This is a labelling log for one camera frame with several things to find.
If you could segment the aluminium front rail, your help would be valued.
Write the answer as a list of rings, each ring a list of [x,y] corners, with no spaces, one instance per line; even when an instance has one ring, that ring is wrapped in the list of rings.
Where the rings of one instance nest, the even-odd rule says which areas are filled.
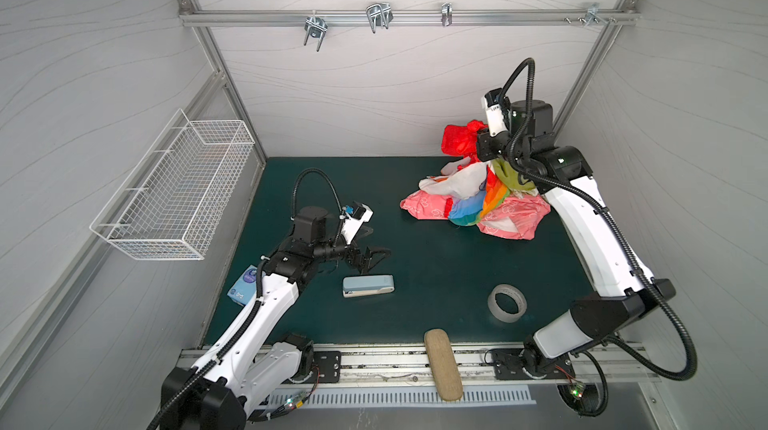
[[[454,343],[454,358],[466,386],[499,386],[492,366],[496,348],[515,349],[512,342]],[[431,386],[434,383],[422,343],[394,345],[317,344],[317,352],[338,352],[340,387]],[[614,345],[590,350],[609,383],[656,383],[660,377]]]

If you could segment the light blue stapler case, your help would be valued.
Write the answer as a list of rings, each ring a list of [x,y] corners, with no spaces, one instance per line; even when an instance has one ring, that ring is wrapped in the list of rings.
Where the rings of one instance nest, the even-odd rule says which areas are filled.
[[[393,293],[394,290],[395,282],[392,275],[346,277],[343,279],[342,283],[342,294],[344,298],[383,295]]]

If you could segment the clear tape roll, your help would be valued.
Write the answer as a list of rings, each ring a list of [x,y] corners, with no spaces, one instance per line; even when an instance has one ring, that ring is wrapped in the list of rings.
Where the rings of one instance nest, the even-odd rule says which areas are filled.
[[[528,310],[525,295],[509,284],[496,285],[487,297],[487,307],[499,322],[512,324],[522,319]]]

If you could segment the metal u-bolt clamp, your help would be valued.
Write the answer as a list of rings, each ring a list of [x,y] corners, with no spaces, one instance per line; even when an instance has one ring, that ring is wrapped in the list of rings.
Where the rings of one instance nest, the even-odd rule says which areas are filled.
[[[326,19],[313,14],[305,20],[303,46],[306,47],[311,40],[316,42],[315,51],[320,52],[328,32]]]
[[[370,5],[366,8],[365,15],[373,34],[376,34],[379,28],[388,30],[393,21],[391,4],[386,2]]]

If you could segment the red cloth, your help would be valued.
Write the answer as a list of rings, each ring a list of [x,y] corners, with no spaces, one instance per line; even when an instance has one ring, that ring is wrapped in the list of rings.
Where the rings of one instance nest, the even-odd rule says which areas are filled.
[[[447,125],[443,130],[441,152],[451,157],[469,158],[471,162],[479,161],[477,156],[477,135],[488,126],[472,120],[464,126]]]

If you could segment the blue tissue packet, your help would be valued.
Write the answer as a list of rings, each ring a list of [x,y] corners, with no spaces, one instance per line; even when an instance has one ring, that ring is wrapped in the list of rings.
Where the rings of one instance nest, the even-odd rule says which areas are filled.
[[[256,294],[257,278],[258,268],[250,265],[228,290],[228,298],[237,305],[246,306]]]

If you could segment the small metal hook clamp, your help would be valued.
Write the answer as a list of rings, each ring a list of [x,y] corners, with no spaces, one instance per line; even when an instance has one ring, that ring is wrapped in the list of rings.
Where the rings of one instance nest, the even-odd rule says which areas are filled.
[[[453,7],[450,3],[444,3],[441,7],[441,25],[448,28],[453,23]]]

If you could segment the green table mat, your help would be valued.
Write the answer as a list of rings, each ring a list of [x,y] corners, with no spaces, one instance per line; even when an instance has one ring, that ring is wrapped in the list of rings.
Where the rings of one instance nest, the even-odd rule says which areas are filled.
[[[441,157],[272,158],[250,207],[225,285],[273,251],[290,230],[291,196],[299,206],[334,211],[361,202],[374,214],[368,247],[391,256],[377,267],[394,277],[393,293],[344,298],[345,265],[325,264],[272,331],[318,344],[419,343],[431,329],[455,343],[519,342],[566,311],[592,288],[556,214],[530,241],[509,241],[447,221],[419,221],[399,206]],[[496,320],[487,297],[499,284],[518,288],[528,310],[516,323]]]

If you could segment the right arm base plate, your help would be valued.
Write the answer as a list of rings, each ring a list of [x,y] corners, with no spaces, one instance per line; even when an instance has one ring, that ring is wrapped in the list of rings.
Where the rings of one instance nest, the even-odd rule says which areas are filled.
[[[573,380],[576,373],[568,355],[549,359],[529,348],[494,348],[485,352],[483,363],[499,381]]]

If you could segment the metal crossbar rail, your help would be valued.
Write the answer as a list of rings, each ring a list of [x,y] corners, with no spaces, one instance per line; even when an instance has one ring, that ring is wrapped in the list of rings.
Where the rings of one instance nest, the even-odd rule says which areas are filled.
[[[450,27],[522,27],[570,26],[563,19],[578,18],[586,9],[576,10],[460,10],[453,8]],[[641,19],[634,11],[601,9],[600,13],[618,19],[614,26],[629,26]],[[316,14],[326,19],[329,28],[368,27],[364,10],[330,11],[198,11],[181,15],[182,25],[188,28],[302,28],[305,20]],[[390,28],[424,27],[443,28],[441,8],[431,10],[392,10]]]

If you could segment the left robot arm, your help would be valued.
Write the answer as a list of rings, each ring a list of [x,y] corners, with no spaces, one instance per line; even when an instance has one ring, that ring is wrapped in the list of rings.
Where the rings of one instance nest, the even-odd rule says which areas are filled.
[[[258,354],[284,314],[297,302],[321,265],[345,263],[367,277],[388,258],[383,247],[361,248],[370,235],[372,209],[362,203],[338,205],[334,235],[327,233],[329,213],[298,205],[291,196],[291,229],[255,268],[255,291],[222,336],[190,368],[174,368],[161,388],[160,408],[151,429],[243,429],[299,409],[311,396],[303,391],[274,409],[263,402],[286,381],[318,385],[313,342],[287,334],[265,356]]]

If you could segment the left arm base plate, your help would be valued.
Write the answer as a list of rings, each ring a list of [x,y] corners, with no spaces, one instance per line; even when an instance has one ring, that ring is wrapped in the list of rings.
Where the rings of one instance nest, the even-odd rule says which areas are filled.
[[[338,383],[341,377],[340,351],[317,351],[303,354],[297,372],[288,379],[292,384]]]

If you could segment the white vent grille strip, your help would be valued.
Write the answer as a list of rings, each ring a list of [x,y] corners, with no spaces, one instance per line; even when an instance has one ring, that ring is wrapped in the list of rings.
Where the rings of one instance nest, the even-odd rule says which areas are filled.
[[[310,409],[355,408],[442,408],[536,405],[527,385],[470,385],[455,401],[440,397],[435,387],[327,387],[310,395],[304,405]]]

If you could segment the rainbow striped cloth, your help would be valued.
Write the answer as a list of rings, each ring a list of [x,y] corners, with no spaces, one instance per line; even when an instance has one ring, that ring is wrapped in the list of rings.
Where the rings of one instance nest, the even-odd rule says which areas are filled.
[[[437,176],[422,179],[419,190],[444,200],[440,214],[457,225],[472,226],[510,194],[490,162],[466,157],[446,164]]]

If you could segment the pink patterned cloth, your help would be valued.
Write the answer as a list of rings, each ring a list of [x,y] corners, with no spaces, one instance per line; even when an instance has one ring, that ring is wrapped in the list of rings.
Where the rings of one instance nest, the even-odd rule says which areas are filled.
[[[551,212],[550,205],[539,196],[509,195],[477,224],[463,226],[441,216],[443,203],[442,198],[427,196],[419,190],[403,199],[399,206],[417,220],[449,221],[458,227],[476,227],[483,234],[507,240],[532,240],[540,222]]]

